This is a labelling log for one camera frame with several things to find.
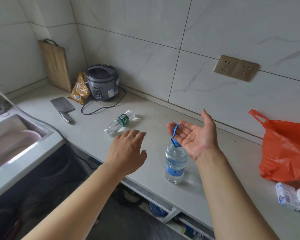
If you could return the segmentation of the person's left hand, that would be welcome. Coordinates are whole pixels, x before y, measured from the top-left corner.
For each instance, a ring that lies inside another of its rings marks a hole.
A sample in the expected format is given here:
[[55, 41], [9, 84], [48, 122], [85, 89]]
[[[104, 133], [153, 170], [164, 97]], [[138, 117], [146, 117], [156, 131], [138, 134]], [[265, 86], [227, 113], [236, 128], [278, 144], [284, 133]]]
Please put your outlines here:
[[139, 155], [145, 136], [146, 132], [133, 129], [115, 137], [104, 164], [118, 178], [123, 179], [142, 166], [139, 163]]

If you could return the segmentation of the person's right hand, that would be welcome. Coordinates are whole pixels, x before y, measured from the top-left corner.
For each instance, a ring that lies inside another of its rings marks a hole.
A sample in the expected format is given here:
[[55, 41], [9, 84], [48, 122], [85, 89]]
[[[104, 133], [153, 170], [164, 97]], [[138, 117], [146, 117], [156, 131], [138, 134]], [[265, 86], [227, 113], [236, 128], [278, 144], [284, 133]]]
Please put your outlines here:
[[[176, 135], [176, 129], [180, 124], [191, 129], [191, 133], [187, 136]], [[179, 121], [179, 125], [175, 127], [172, 138], [175, 140], [177, 137], [191, 138], [191, 142], [183, 148], [194, 161], [197, 161], [204, 155], [209, 155], [212, 154], [212, 152], [220, 150], [217, 142], [216, 131], [202, 131], [202, 127], [186, 121]]]

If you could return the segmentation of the person's left forearm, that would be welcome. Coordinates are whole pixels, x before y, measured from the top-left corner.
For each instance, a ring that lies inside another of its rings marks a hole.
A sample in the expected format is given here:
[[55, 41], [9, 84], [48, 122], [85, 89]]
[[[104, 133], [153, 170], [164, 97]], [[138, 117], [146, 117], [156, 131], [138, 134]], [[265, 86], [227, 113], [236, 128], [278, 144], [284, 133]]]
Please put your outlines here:
[[123, 178], [119, 168], [104, 163], [21, 240], [85, 240]]

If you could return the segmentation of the person's right forearm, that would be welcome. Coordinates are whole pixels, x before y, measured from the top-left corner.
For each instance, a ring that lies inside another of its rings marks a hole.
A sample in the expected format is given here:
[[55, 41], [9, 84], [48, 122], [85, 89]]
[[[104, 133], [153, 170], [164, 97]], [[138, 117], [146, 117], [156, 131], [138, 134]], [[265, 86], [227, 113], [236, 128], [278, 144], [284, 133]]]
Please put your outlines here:
[[200, 148], [194, 159], [216, 240], [280, 240], [252, 202], [220, 149]]

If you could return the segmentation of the clear water bottle blue label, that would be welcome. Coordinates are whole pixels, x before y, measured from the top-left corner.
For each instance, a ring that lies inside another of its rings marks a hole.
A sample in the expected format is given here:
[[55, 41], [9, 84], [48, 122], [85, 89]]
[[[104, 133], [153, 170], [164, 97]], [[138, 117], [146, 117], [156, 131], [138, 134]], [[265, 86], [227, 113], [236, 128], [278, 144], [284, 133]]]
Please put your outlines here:
[[188, 160], [188, 153], [175, 139], [165, 150], [165, 177], [174, 184], [179, 184], [184, 177], [185, 164]]

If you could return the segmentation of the clear water bottle green label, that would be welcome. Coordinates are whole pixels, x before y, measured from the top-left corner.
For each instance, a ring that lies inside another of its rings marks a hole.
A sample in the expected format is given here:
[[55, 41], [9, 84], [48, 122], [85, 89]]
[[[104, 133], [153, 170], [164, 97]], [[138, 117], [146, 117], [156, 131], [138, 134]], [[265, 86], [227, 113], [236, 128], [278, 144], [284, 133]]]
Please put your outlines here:
[[132, 110], [128, 110], [125, 113], [121, 114], [114, 121], [110, 123], [110, 125], [104, 130], [104, 133], [110, 135], [112, 133], [118, 132], [121, 128], [123, 128], [126, 124], [128, 124], [132, 119], [136, 116], [135, 112]]

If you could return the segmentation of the black item under counter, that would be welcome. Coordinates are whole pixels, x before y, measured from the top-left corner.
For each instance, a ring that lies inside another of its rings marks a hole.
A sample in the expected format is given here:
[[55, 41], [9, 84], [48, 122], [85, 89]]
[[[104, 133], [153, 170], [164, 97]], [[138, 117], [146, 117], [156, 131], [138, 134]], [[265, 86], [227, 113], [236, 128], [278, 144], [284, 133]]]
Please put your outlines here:
[[144, 202], [144, 198], [123, 184], [119, 184], [112, 197], [122, 206], [135, 208]]

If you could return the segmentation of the blue item under counter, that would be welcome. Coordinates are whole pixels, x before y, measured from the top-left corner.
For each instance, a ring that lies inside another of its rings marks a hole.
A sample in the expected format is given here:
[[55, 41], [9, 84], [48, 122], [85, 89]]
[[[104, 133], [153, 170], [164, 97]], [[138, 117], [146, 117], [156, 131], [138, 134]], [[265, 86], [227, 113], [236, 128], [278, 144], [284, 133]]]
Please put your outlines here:
[[168, 212], [166, 212], [165, 210], [163, 210], [162, 208], [160, 208], [152, 202], [149, 202], [149, 209], [154, 217], [164, 218], [168, 215]]

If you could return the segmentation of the orange plastic bag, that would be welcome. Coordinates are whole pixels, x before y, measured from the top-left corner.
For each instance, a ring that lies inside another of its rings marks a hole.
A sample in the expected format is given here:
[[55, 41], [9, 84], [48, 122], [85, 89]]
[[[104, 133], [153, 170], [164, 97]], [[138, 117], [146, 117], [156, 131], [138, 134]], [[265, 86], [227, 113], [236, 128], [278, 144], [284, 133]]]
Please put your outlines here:
[[300, 123], [269, 120], [254, 109], [249, 114], [265, 129], [259, 165], [261, 177], [300, 183]]

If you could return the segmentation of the grey rice cooker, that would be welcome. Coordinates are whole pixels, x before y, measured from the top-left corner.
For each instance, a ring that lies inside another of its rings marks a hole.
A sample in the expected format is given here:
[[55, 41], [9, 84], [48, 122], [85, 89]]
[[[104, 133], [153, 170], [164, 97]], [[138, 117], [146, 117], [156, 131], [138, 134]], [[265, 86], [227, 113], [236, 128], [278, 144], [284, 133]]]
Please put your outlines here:
[[119, 73], [115, 67], [105, 64], [90, 66], [85, 72], [94, 99], [109, 101], [119, 92]]

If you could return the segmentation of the orange snack bag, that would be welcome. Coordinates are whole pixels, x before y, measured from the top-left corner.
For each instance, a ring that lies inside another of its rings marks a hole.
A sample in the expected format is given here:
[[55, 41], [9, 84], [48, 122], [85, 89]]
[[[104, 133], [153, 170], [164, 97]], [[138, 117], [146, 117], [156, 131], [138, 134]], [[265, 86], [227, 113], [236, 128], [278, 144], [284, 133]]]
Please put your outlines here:
[[72, 89], [71, 95], [68, 99], [73, 100], [81, 105], [85, 105], [90, 95], [88, 82], [83, 72], [79, 72], [76, 77], [76, 83]]

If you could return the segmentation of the steel cleaver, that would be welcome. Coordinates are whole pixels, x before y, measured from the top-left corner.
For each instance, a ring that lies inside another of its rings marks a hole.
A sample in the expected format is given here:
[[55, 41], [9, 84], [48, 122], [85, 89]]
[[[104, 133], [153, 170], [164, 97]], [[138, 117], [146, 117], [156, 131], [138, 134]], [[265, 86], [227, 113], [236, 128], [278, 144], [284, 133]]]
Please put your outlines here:
[[61, 117], [67, 123], [71, 124], [72, 118], [68, 115], [68, 113], [75, 110], [75, 107], [63, 96], [52, 99], [50, 102], [61, 115]]

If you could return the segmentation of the white blue carton box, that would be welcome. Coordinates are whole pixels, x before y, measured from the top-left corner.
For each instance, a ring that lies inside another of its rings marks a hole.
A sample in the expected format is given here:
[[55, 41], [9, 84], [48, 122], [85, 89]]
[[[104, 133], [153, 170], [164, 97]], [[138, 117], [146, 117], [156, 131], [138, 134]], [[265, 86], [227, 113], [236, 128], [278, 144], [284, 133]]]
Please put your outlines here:
[[300, 203], [294, 187], [278, 182], [276, 183], [276, 193], [281, 206], [296, 212], [300, 211]]

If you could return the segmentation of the stainless steel sink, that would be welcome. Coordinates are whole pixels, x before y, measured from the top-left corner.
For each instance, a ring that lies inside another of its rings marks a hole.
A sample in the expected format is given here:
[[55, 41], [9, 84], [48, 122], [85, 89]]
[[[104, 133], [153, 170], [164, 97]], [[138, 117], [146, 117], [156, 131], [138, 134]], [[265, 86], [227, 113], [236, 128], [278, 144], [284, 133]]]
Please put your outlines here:
[[0, 196], [63, 144], [56, 130], [26, 113], [0, 115]]

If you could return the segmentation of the wooden cutting board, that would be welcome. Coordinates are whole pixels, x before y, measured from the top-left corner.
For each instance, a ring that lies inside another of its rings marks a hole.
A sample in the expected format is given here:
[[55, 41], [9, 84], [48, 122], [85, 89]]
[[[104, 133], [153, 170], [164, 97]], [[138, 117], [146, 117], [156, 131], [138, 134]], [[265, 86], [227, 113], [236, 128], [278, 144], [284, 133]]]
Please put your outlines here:
[[48, 82], [62, 91], [72, 92], [65, 49], [51, 39], [38, 40]]

